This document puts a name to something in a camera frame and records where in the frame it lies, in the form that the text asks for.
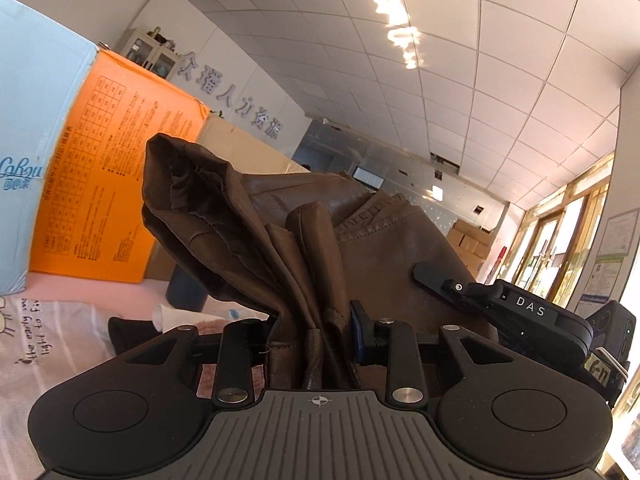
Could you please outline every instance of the metal bolt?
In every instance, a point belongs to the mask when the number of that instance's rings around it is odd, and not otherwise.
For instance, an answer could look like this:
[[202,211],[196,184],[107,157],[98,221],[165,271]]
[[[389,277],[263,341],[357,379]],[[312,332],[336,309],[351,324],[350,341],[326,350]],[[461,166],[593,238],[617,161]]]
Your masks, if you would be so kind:
[[225,388],[218,393],[218,400],[227,404],[237,404],[247,400],[249,394],[240,388]]
[[397,401],[403,404],[413,404],[414,402],[420,402],[424,395],[420,390],[415,388],[398,388],[391,396]]

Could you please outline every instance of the ceiling vent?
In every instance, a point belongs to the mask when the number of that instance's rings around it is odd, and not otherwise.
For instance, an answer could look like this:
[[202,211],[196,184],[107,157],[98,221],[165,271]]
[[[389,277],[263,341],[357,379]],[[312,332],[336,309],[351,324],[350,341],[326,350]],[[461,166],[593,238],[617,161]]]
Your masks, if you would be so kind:
[[431,153],[431,162],[433,164],[437,164],[440,168],[447,173],[457,175],[460,172],[460,165],[455,162],[451,162],[447,160],[443,156],[436,155],[435,153]]

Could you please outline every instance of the white wall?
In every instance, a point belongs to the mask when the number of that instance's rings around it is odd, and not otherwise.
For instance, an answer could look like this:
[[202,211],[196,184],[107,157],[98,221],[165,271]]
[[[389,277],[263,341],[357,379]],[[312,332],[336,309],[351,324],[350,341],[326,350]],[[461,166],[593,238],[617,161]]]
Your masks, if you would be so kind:
[[[191,81],[181,76],[172,80],[213,110],[221,110],[225,119],[292,156],[310,119],[287,93],[238,47],[222,30],[187,0],[18,0],[65,25],[81,36],[97,43],[115,46],[128,28],[152,30],[161,27],[162,35],[174,40],[176,52],[195,52],[199,67]],[[213,95],[204,93],[196,79],[205,65],[223,74],[220,87]],[[216,99],[229,85],[235,84],[232,106]],[[254,99],[251,113],[242,117],[235,109],[243,97]],[[262,128],[251,123],[259,107],[283,124],[277,139],[268,137]]]
[[503,247],[507,247],[507,252],[505,256],[511,249],[511,244],[518,233],[518,229],[520,228],[520,224],[522,223],[522,219],[524,218],[525,211],[522,208],[519,208],[515,204],[509,204],[506,209],[506,213],[504,218],[502,218],[501,224],[498,224],[497,229],[498,232],[495,235],[494,243],[491,246],[491,251],[489,252],[489,256],[482,265],[480,272],[478,273],[478,282],[484,283],[484,281],[489,276],[491,269],[494,267],[494,263],[500,254],[500,250]]
[[[591,246],[591,251],[567,306],[567,309],[571,311],[575,311],[578,301],[584,293],[587,280],[593,271],[596,254],[600,248],[607,220],[620,213],[640,207],[640,171],[638,171],[640,136],[638,132],[640,132],[640,70],[636,69],[622,87],[618,140],[616,143],[616,156],[611,171],[609,191],[602,211],[600,224],[598,225]],[[628,290],[633,289],[634,291],[640,292],[640,287],[638,287],[640,269],[634,264],[639,236],[640,229],[636,227],[631,242],[630,254],[626,256],[622,262],[622,267],[610,298],[612,300],[620,300],[623,291],[625,291],[624,301],[621,301],[621,303],[640,319],[640,301],[638,301],[638,296],[635,294],[629,295],[625,290],[625,285],[628,283]],[[636,342],[639,338],[640,335],[637,333]]]

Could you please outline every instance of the brown leather jacket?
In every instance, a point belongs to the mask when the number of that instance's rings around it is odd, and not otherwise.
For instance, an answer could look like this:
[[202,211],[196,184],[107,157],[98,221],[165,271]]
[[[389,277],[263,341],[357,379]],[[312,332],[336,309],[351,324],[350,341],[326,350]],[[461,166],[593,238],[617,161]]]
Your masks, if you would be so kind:
[[143,199],[146,227],[212,297],[277,317],[270,388],[380,387],[383,370],[357,370],[351,358],[350,300],[416,332],[453,323],[495,336],[414,282],[424,260],[472,278],[401,195],[371,194],[347,174],[241,174],[202,146],[157,134],[146,147]]

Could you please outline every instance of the ceiling light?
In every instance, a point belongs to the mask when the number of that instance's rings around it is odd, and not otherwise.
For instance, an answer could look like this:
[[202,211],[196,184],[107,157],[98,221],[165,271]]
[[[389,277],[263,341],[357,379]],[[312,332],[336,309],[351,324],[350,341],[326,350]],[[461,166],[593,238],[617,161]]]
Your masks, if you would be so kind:
[[409,14],[404,8],[402,0],[373,0],[378,6],[376,12],[379,14],[387,14],[389,16],[388,23],[392,27],[386,35],[387,39],[395,46],[402,48],[402,58],[408,69],[418,66],[417,52],[415,45],[418,44],[420,32],[415,27],[401,27],[401,25],[409,25]]
[[438,186],[431,187],[431,193],[433,194],[434,199],[442,202],[442,188]]

